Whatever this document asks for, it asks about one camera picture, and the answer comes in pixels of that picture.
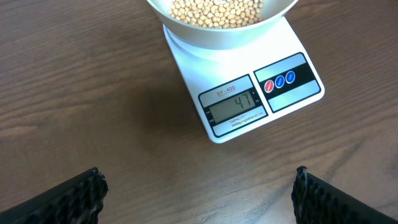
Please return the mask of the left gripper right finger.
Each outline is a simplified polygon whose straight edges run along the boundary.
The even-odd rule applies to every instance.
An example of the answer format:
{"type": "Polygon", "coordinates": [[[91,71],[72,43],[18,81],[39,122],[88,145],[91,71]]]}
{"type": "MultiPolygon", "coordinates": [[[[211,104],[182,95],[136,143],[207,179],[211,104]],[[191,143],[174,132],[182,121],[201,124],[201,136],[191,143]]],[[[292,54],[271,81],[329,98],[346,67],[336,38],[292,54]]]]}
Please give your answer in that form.
{"type": "Polygon", "coordinates": [[[397,224],[393,219],[297,168],[291,199],[297,224],[397,224]]]}

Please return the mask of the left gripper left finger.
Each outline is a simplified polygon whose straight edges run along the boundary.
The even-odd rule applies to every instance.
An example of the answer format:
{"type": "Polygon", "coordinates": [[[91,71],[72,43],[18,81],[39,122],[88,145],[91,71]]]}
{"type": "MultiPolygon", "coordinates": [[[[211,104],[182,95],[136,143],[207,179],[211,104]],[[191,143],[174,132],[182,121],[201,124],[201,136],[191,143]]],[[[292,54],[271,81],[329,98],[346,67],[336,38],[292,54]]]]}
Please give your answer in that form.
{"type": "Polygon", "coordinates": [[[1,212],[8,224],[97,224],[108,193],[105,176],[96,168],[1,212]]]}

